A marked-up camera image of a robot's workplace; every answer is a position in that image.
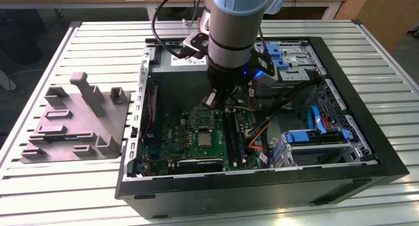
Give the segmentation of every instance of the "aluminum table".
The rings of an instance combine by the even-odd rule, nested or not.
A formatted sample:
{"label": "aluminum table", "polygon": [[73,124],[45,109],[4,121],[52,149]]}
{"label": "aluminum table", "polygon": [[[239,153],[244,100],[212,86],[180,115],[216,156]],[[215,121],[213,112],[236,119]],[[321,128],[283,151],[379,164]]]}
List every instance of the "aluminum table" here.
{"label": "aluminum table", "polygon": [[[161,37],[185,37],[181,22],[159,22]],[[321,36],[411,174],[335,205],[147,221],[113,198],[119,159],[22,164],[50,85],[76,91],[84,71],[101,91],[135,91],[149,22],[73,23],[0,151],[4,225],[411,225],[419,222],[419,87],[363,25],[351,21],[264,21],[265,36]]]}

